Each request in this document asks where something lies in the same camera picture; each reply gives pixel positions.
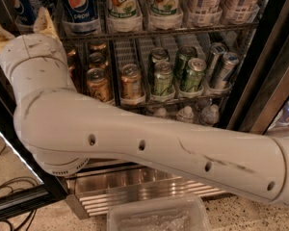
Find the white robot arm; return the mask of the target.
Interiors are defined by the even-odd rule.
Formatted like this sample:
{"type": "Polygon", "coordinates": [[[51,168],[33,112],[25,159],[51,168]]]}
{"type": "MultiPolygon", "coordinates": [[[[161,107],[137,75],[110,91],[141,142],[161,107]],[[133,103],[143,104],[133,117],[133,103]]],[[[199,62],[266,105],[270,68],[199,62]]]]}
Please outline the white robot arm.
{"type": "Polygon", "coordinates": [[[0,25],[0,66],[13,87],[14,130],[52,175],[120,159],[289,208],[289,140],[138,115],[79,93],[46,8],[31,34],[0,25]]]}

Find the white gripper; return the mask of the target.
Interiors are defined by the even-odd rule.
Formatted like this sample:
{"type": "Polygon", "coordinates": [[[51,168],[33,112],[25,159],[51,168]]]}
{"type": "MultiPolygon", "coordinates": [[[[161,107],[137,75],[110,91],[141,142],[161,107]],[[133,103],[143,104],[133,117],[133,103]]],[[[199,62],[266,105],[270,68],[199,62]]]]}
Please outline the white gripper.
{"type": "Polygon", "coordinates": [[[60,42],[55,25],[45,7],[40,7],[34,23],[34,32],[15,37],[0,24],[0,66],[10,78],[14,69],[28,60],[50,58],[66,64],[66,52],[60,42]]]}

